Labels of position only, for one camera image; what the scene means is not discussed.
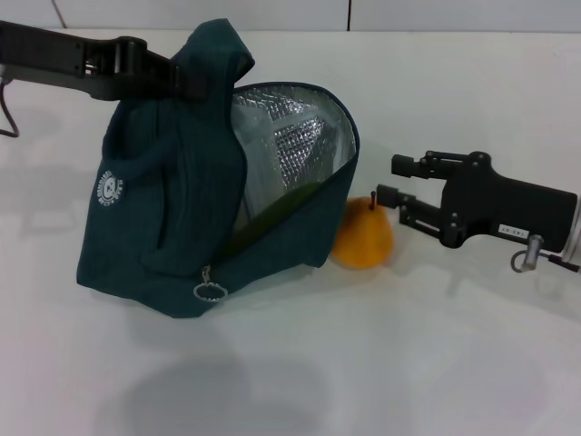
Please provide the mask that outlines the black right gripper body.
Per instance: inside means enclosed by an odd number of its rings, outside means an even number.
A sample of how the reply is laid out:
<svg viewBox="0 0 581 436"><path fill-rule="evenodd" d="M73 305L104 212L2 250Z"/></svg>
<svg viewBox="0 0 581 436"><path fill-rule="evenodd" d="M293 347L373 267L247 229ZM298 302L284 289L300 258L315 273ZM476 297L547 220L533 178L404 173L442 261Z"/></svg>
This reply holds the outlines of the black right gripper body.
<svg viewBox="0 0 581 436"><path fill-rule="evenodd" d="M523 244L538 235L545 250L560 253L576 205L575 193L502 176L492 168L488 154L473 152L448 170L440 203L440 241L456 249L481 234Z"/></svg>

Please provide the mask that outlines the dark teal insulated lunch bag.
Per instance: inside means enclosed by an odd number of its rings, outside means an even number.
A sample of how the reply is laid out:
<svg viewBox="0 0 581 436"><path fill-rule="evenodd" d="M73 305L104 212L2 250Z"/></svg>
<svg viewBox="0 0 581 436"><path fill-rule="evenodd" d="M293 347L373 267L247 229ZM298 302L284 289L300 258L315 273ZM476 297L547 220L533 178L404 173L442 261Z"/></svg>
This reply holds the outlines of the dark teal insulated lunch bag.
<svg viewBox="0 0 581 436"><path fill-rule="evenodd" d="M328 90L240 85L254 60L229 21L199 25L176 53L210 78L202 102L121 101L103 138L78 284L173 318L198 317L252 282L322 266L359 158L359 133ZM284 194L321 183L227 259L234 234Z"/></svg>

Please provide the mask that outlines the orange yellow pear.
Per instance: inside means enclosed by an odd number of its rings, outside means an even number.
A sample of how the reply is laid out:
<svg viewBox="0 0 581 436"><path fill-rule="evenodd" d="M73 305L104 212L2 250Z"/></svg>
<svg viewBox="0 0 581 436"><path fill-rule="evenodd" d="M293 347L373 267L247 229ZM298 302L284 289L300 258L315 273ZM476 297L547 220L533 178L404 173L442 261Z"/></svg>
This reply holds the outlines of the orange yellow pear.
<svg viewBox="0 0 581 436"><path fill-rule="evenodd" d="M394 250L394 234L386 208L370 196L348 199L331 258L343 267L366 270L383 264Z"/></svg>

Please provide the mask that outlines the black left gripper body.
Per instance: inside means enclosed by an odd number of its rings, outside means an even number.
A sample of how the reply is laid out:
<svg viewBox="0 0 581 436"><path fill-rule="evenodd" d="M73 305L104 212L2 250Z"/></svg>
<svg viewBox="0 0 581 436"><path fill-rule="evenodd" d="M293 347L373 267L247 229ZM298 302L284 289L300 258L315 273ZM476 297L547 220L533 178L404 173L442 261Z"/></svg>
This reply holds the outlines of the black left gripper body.
<svg viewBox="0 0 581 436"><path fill-rule="evenodd" d="M136 38L98 40L0 21L0 77L72 89L97 100L150 94L136 66L145 51L146 43Z"/></svg>

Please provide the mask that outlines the green cucumber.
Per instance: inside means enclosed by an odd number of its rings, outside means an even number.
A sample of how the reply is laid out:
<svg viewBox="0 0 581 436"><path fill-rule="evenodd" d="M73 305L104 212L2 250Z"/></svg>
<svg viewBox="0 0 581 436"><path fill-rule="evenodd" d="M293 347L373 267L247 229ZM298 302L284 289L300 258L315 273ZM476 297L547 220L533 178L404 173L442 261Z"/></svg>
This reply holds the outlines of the green cucumber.
<svg viewBox="0 0 581 436"><path fill-rule="evenodd" d="M307 183L284 194L253 218L242 230L234 234L232 239L223 247L218 258L220 260L230 258L255 243L299 208L320 189L320 186L319 182Z"/></svg>

